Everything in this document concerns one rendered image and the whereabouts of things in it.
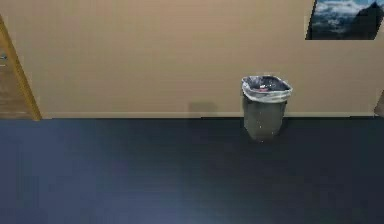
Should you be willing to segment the grey waste bin with liner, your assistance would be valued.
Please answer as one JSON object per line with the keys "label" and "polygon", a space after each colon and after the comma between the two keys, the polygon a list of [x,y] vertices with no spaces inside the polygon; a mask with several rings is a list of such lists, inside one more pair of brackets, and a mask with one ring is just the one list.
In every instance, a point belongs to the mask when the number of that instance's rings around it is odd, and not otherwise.
{"label": "grey waste bin with liner", "polygon": [[263,142],[279,134],[293,88],[273,75],[241,79],[243,124],[252,140]]}

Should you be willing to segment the framed mountain picture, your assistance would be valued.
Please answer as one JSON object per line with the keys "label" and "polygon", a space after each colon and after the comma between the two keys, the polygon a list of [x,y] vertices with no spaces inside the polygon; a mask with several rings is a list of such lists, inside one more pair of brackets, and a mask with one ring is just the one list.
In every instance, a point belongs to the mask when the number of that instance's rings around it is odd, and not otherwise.
{"label": "framed mountain picture", "polygon": [[374,40],[384,0],[314,0],[306,40]]}

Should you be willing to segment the brown wooden room door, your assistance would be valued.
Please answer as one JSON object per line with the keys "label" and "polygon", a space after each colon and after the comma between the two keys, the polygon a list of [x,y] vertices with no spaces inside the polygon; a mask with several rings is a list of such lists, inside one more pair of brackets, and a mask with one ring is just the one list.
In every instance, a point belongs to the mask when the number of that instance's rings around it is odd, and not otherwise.
{"label": "brown wooden room door", "polygon": [[33,95],[11,37],[0,15],[0,120],[42,119],[37,101]]}

